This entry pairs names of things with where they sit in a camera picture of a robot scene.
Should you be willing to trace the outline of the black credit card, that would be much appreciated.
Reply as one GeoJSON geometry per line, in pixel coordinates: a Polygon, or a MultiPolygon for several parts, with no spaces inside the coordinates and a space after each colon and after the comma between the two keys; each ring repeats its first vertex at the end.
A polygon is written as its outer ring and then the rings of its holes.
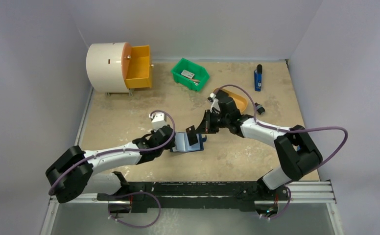
{"type": "Polygon", "coordinates": [[[189,146],[192,146],[192,145],[197,144],[199,142],[198,134],[196,133],[194,125],[186,128],[186,134],[187,134],[189,146]]]}

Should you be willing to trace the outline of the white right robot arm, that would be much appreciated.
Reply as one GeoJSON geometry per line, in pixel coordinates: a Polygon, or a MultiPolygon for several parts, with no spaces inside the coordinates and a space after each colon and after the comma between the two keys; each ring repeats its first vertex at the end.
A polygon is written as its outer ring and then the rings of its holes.
{"type": "Polygon", "coordinates": [[[300,180],[322,163],[320,151],[310,135],[303,132],[303,126],[296,125],[288,132],[268,123],[260,126],[252,115],[240,112],[231,96],[217,98],[212,93],[208,100],[212,105],[204,112],[203,119],[196,128],[197,133],[215,134],[221,128],[227,128],[234,135],[257,140],[275,148],[280,167],[259,179],[257,192],[261,198],[271,198],[278,187],[300,180]]]}

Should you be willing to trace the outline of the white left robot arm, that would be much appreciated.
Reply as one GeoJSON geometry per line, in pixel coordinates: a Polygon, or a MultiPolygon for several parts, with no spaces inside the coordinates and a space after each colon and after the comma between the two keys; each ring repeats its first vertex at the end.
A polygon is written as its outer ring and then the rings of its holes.
{"type": "Polygon", "coordinates": [[[103,171],[125,165],[139,165],[161,156],[174,145],[175,131],[169,125],[133,141],[102,150],[82,150],[69,147],[45,172],[50,189],[59,203],[69,202],[80,196],[91,178],[103,171]]]}

